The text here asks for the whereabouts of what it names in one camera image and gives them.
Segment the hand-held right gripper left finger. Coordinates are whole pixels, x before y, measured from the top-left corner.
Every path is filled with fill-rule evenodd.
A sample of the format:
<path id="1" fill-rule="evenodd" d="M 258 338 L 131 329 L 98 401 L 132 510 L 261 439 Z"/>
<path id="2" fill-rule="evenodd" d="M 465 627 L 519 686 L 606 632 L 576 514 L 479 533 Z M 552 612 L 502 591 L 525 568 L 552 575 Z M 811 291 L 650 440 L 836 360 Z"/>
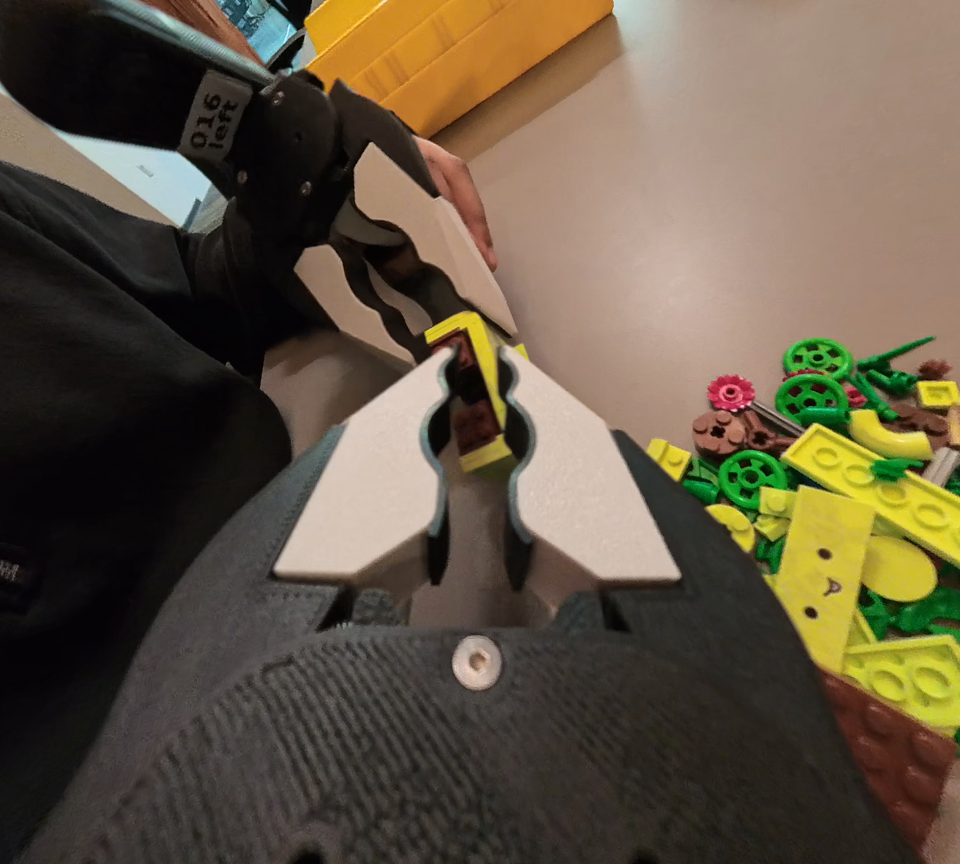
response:
<path id="1" fill-rule="evenodd" d="M 459 346 L 368 402 L 326 441 L 323 467 L 277 559 L 281 581 L 376 589 L 397 603 L 443 581 L 450 560 L 450 442 Z"/>

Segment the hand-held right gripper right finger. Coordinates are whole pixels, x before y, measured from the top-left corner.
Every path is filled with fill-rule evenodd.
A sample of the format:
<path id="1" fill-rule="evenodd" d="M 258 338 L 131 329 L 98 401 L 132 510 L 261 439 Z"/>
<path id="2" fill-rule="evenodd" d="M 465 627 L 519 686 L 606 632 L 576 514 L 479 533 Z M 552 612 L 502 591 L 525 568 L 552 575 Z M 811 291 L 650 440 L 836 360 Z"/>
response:
<path id="1" fill-rule="evenodd" d="M 513 591 L 551 613 L 572 595 L 682 579 L 606 422 L 517 349 L 498 350 L 507 484 L 504 564 Z"/>

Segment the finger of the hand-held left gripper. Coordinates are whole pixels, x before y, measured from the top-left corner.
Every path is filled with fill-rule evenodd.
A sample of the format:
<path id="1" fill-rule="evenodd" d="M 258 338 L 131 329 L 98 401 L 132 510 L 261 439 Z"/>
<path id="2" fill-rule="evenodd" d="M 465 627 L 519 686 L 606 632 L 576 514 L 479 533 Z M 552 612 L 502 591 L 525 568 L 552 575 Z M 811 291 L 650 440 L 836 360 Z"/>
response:
<path id="1" fill-rule="evenodd" d="M 441 271 L 459 298 L 509 337 L 518 337 L 497 280 L 447 199 L 431 196 L 375 143 L 364 149 L 353 177 L 354 202 L 362 215 L 404 234 L 419 259 Z"/>
<path id="2" fill-rule="evenodd" d="M 422 364 L 431 357 L 424 336 L 383 298 L 354 248 L 309 247 L 294 272 L 336 329 L 357 345 L 390 364 Z"/>

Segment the lime brick box with brown bricks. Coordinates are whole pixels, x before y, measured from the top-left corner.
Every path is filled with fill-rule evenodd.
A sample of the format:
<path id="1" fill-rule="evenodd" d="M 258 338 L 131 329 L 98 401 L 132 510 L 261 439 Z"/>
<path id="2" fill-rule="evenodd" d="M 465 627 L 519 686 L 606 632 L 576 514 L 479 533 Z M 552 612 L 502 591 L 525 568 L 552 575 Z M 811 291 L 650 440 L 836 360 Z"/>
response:
<path id="1" fill-rule="evenodd" d="M 432 353 L 457 349 L 457 396 L 452 436 L 465 473 L 510 469 L 515 460 L 505 439 L 507 408 L 500 394 L 498 356 L 506 340 L 475 311 L 462 311 L 424 333 Z"/>

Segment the long lime toy plate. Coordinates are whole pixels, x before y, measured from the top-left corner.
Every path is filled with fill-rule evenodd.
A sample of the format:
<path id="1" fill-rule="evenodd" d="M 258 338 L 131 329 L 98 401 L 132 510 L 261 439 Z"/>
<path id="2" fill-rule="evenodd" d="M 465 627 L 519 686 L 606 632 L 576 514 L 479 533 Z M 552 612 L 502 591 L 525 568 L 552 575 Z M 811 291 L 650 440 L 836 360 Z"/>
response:
<path id="1" fill-rule="evenodd" d="M 908 540 L 959 566 L 959 498 L 944 488 L 913 473 L 879 479 L 876 454 L 821 425 L 811 426 L 781 460 L 826 490 L 870 505 Z"/>

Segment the brown toy plate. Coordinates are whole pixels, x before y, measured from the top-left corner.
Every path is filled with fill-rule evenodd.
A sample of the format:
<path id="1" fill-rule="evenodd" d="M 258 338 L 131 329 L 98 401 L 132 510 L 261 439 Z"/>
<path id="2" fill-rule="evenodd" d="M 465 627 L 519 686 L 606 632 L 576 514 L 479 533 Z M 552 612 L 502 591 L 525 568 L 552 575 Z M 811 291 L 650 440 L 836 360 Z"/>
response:
<path id="1" fill-rule="evenodd" d="M 854 763 L 907 844 L 921 854 L 956 762 L 957 745 L 852 680 L 819 667 Z"/>

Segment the person's left forearm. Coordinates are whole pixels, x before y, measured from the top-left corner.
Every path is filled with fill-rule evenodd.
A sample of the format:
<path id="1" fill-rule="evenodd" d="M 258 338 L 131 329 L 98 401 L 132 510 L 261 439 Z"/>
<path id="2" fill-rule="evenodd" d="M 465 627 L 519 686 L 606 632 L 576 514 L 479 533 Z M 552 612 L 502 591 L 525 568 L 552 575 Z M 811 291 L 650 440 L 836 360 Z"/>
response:
<path id="1" fill-rule="evenodd" d="M 295 251 L 258 231 L 229 200 L 221 222 L 177 239 L 195 315 L 199 346 L 254 383 L 266 354 L 307 332 L 332 330 L 327 312 L 295 274 Z"/>

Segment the person's left hand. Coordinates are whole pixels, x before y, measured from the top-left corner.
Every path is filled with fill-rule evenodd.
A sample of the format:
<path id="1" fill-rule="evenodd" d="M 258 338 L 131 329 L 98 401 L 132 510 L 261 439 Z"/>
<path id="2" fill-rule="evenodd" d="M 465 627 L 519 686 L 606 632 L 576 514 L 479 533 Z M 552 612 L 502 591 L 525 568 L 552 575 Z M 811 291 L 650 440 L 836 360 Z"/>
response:
<path id="1" fill-rule="evenodd" d="M 498 255 L 486 210 L 468 165 L 432 140 L 421 137 L 415 137 L 414 140 L 438 191 L 461 216 L 489 270 L 496 271 Z"/>

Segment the pile of small toy bricks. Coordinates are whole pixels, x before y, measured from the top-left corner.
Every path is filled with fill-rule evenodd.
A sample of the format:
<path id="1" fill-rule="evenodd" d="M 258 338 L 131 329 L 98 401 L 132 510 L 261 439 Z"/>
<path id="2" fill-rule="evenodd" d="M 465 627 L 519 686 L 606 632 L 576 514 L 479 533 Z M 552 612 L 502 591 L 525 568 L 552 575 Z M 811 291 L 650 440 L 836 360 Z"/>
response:
<path id="1" fill-rule="evenodd" d="M 814 337 L 785 352 L 784 376 L 762 401 L 749 379 L 715 378 L 709 409 L 693 425 L 694 453 L 653 439 L 648 454 L 724 525 L 774 592 L 798 490 L 837 496 L 782 461 L 813 425 L 879 457 L 883 481 L 917 474 L 958 497 L 958 382 L 930 359 L 914 372 L 896 359 L 924 337 L 856 359 L 838 341 Z M 846 650 L 862 643 L 958 637 L 958 567 L 908 540 L 876 515 Z"/>

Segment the yellow box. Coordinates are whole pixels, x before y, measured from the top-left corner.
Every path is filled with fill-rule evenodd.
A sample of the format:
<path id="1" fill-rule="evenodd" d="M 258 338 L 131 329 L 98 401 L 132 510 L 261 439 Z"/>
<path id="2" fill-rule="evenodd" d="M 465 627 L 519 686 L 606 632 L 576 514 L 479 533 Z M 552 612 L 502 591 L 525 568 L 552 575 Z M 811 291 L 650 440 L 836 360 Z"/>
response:
<path id="1" fill-rule="evenodd" d="M 325 0 L 307 69 L 431 137 L 577 38 L 614 0 Z"/>

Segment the person's black clothing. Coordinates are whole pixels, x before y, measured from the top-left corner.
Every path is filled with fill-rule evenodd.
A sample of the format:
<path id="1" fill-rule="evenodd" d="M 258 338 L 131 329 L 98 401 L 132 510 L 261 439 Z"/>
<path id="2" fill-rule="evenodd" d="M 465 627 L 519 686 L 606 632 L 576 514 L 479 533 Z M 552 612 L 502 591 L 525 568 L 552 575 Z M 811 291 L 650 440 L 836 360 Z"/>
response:
<path id="1" fill-rule="evenodd" d="M 182 234 L 2 163 L 2 862 L 176 582 L 291 460 L 259 382 L 200 347 Z"/>

